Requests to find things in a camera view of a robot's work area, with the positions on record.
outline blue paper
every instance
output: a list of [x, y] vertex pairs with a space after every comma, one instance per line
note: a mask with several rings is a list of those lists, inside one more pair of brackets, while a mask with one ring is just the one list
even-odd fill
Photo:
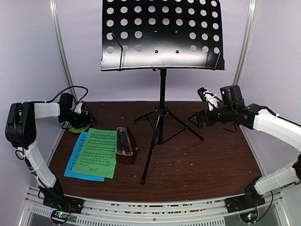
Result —
[[94, 180], [94, 181], [104, 181], [103, 177], [97, 177], [93, 175], [87, 175], [87, 174], [81, 174], [81, 173], [75, 173], [73, 172], [73, 167], [77, 161], [77, 158], [79, 157], [79, 153], [86, 141], [88, 133], [87, 132], [81, 132], [79, 138], [76, 141], [76, 144], [74, 146], [72, 155], [69, 159], [66, 171], [64, 176], [68, 178], [77, 178], [77, 179], [83, 179], [83, 180]]

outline black music stand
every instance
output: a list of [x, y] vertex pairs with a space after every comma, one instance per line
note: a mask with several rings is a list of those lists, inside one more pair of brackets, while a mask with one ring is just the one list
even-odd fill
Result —
[[[218, 0], [103, 0], [102, 38], [102, 71], [160, 70], [160, 105], [134, 120], [146, 118], [154, 129], [143, 185], [155, 145], [187, 129], [204, 140], [165, 107], [166, 74], [167, 68], [224, 70], [221, 6]], [[148, 118], [153, 113], [155, 127]], [[166, 114], [184, 129], [163, 141]]]

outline green paper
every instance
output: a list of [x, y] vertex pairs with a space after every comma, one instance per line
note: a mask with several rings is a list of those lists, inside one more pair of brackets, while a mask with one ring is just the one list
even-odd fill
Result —
[[117, 131], [90, 129], [73, 172], [113, 178]]

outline yellow green round object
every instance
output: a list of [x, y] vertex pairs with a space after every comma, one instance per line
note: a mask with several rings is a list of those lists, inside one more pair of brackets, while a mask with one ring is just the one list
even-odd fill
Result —
[[75, 128], [72, 127], [71, 124], [69, 124], [68, 129], [69, 129], [69, 131], [70, 131], [71, 133], [81, 133], [81, 132], [85, 131], [86, 129], [88, 129], [88, 128], [90, 127], [90, 125], [91, 125], [91, 124], [89, 124], [89, 125], [87, 125], [87, 126], [85, 126], [85, 127], [83, 127], [83, 128], [75, 129]]

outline wood grain surface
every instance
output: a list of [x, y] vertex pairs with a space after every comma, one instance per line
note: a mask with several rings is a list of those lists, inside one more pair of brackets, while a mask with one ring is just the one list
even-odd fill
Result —
[[[146, 184], [140, 185], [153, 130], [146, 119], [136, 124], [133, 119], [151, 110], [157, 102], [87, 103], [98, 119], [92, 127], [116, 130], [129, 125], [139, 148], [135, 165], [117, 164], [114, 179], [93, 182], [64, 177], [78, 134], [65, 131], [50, 164], [66, 194], [115, 201], [165, 202], [200, 200], [241, 194], [256, 177], [261, 176], [256, 160], [242, 132], [231, 133], [216, 123], [196, 132], [200, 141], [188, 130], [162, 146], [152, 155]], [[201, 102], [167, 102], [172, 112], [187, 122], [187, 116], [206, 107]], [[156, 115], [150, 116], [153, 124]], [[164, 138], [183, 127], [170, 116], [164, 118]]]

